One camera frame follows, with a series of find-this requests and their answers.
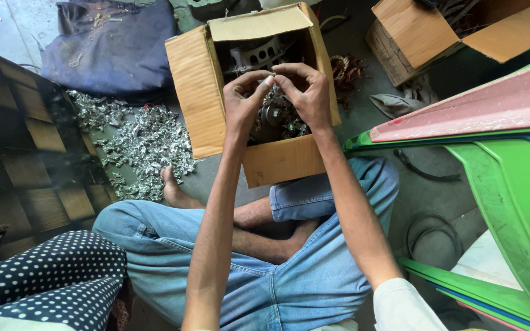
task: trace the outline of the concrete floor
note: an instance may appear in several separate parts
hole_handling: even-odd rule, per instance
[[[180,19],[182,31],[188,31],[201,22],[194,20],[187,9],[185,0],[171,0]],[[341,27],[324,36],[329,55],[350,53],[359,59],[366,59],[369,66],[364,78],[355,83],[357,90],[349,93],[349,112],[341,110],[343,125],[335,131],[340,141],[364,132],[388,119],[370,102],[369,95],[378,93],[400,94],[387,79],[386,74],[372,55],[363,38],[371,23],[375,20],[371,6],[377,1],[334,0],[327,1],[321,11],[320,21],[332,15],[342,15],[346,10],[352,19]],[[36,40],[45,47],[58,35],[56,26],[56,6],[53,0],[34,0],[30,3],[19,0],[0,0],[0,55],[18,64],[40,66],[40,54]],[[432,87],[439,97],[446,98],[492,79],[501,77],[530,63],[530,51],[500,65],[480,53],[466,48],[429,70]],[[167,104],[169,108],[180,112],[175,95]],[[394,205],[394,213],[389,230],[389,242],[396,257],[407,256],[405,234],[414,217],[422,214],[438,214],[453,220],[467,249],[485,230],[485,223],[477,209],[463,166],[453,155],[441,147],[407,148],[405,153],[419,169],[434,175],[452,173],[462,174],[462,180],[456,183],[438,183],[426,180],[410,172],[392,154],[392,150],[374,151],[391,160],[399,170],[401,189]],[[198,163],[193,174],[185,177],[181,185],[183,190],[200,201],[206,202],[214,182],[220,156],[215,155]],[[127,167],[120,171],[127,181],[133,174]],[[236,194],[236,206],[267,196],[269,186],[247,189],[246,179],[241,178]],[[421,227],[430,225],[427,221]],[[427,264],[442,268],[451,268],[456,259],[451,241],[445,235],[433,233],[417,246],[417,258]],[[412,277],[411,282],[434,309],[451,305],[451,301],[439,295],[431,286]],[[368,297],[356,321],[360,330],[374,330],[372,298]],[[452,330],[460,327],[447,324]],[[148,305],[137,301],[128,330],[144,331],[172,329]]]

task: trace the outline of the navy polka dot cloth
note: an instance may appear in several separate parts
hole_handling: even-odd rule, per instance
[[[126,253],[89,231],[70,231],[0,262],[0,317],[105,330]]]

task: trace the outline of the shredded metal foil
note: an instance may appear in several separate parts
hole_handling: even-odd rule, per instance
[[[253,124],[255,131],[261,130],[262,122],[267,120],[267,115],[264,114],[268,111],[268,107],[279,109],[275,121],[283,128],[283,139],[301,137],[310,133],[308,125],[302,121],[294,105],[290,102],[287,95],[283,93],[281,86],[277,84],[273,84],[271,91],[263,99],[263,104],[259,108],[259,112],[255,117],[255,123]]]
[[[136,172],[138,180],[130,185],[120,173],[112,173],[110,182],[120,199],[159,201],[163,198],[162,169],[173,166],[178,184],[183,183],[182,175],[195,169],[189,133],[177,122],[176,112],[164,105],[132,108],[124,101],[92,98],[78,91],[67,93],[75,98],[78,116],[87,130],[103,131],[106,123],[118,128],[113,139],[98,139],[94,144],[106,153],[107,157],[101,158],[104,167],[128,164]],[[134,114],[134,121],[125,120],[127,114]]]

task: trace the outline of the blue jeans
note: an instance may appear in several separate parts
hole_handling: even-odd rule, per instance
[[[387,233],[398,171],[384,158],[349,160]],[[302,249],[280,265],[232,253],[222,302],[222,330],[312,330],[352,318],[371,291],[351,257],[326,174],[275,185],[276,222],[332,215]],[[204,210],[150,201],[121,201],[104,209],[93,232],[127,252],[135,292],[160,315],[181,326],[187,272]]]

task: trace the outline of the cardboard box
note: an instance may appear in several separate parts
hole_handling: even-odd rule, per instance
[[[469,13],[488,25],[457,37],[437,9],[415,0],[381,0],[365,40],[394,86],[413,78],[464,45],[504,63],[530,49],[530,0],[482,0]]]
[[[330,60],[316,16],[303,2],[214,19],[165,42],[181,111],[190,133],[194,158],[222,153],[225,137],[224,78],[217,46],[291,31],[300,36],[305,63],[324,73],[330,87],[333,125],[340,125]],[[243,160],[249,188],[325,172],[312,135],[247,148]]]

